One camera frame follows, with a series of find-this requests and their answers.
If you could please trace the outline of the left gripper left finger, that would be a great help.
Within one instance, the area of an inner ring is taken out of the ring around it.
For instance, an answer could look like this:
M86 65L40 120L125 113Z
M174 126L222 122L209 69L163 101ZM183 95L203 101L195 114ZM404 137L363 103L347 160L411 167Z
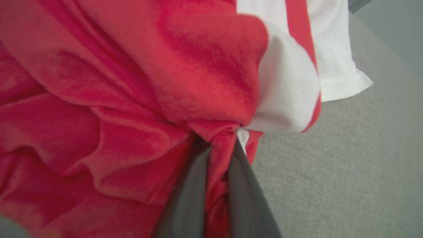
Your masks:
M163 209L155 238L202 238L211 146L195 139Z

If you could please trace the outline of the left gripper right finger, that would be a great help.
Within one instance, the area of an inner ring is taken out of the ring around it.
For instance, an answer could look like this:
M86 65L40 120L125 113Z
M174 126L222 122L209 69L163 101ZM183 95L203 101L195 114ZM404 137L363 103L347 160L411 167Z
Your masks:
M233 238L282 237L239 139L228 168L228 197Z

